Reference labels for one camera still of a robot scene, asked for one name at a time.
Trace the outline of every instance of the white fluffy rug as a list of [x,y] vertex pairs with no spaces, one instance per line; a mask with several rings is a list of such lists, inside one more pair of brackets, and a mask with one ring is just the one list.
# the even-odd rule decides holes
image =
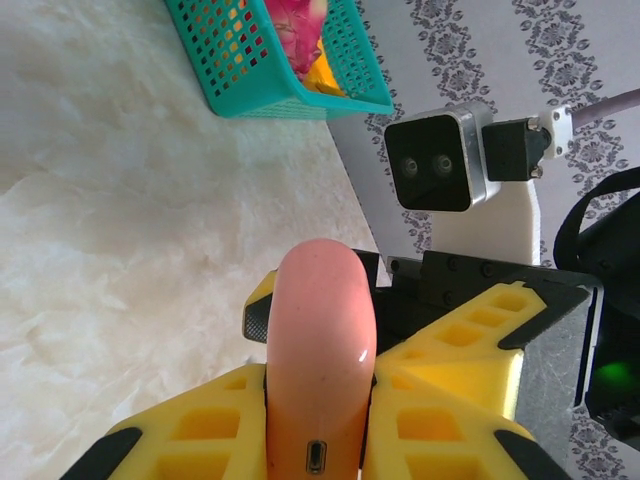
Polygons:
[[242,304],[297,242],[375,248],[323,123],[203,102],[162,0],[3,2],[0,478],[264,349]]

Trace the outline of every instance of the teal basket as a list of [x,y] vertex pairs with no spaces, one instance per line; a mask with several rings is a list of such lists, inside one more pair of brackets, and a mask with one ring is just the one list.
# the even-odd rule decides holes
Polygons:
[[353,0],[329,0],[322,42],[347,97],[296,78],[263,0],[166,0],[211,109],[222,117],[389,114],[387,85]]

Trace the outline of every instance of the black strap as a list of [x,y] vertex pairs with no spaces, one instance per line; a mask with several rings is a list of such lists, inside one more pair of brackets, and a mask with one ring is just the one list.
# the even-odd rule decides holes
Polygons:
[[578,235],[580,234],[580,226],[589,207],[589,202],[601,195],[635,188],[640,188],[640,167],[608,176],[574,205],[560,230],[558,230],[553,246],[553,257],[559,269],[588,273],[582,266],[578,256]]

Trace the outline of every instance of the patterned wallpaper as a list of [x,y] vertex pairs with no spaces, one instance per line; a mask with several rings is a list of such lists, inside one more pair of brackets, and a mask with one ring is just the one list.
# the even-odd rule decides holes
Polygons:
[[[640,31],[630,20],[640,18],[637,0],[616,2],[617,13],[595,0],[356,3],[391,90],[394,113],[336,120],[330,128],[384,255],[416,257],[429,248],[431,234],[428,214],[405,211],[395,199],[383,142],[389,123],[469,100],[485,102],[499,120],[521,118],[637,88],[640,58],[635,65],[615,62],[620,52],[637,56],[634,48],[620,44],[624,39],[640,45]],[[636,69],[634,75],[629,68]],[[586,125],[562,161],[543,164],[545,176],[536,187],[544,265],[552,265],[555,233],[579,197],[611,173],[640,164],[640,141],[633,135],[638,118],[637,113],[618,115]],[[594,200],[585,224],[627,197]],[[583,410],[576,412],[568,448],[568,470],[575,478],[640,480],[640,454],[613,441]]]

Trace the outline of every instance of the pink sausage-shaped object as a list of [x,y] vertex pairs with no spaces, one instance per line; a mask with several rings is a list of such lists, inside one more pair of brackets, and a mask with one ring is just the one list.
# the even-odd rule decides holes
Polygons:
[[358,256],[333,240],[282,261],[267,335],[269,480],[355,480],[376,357]]

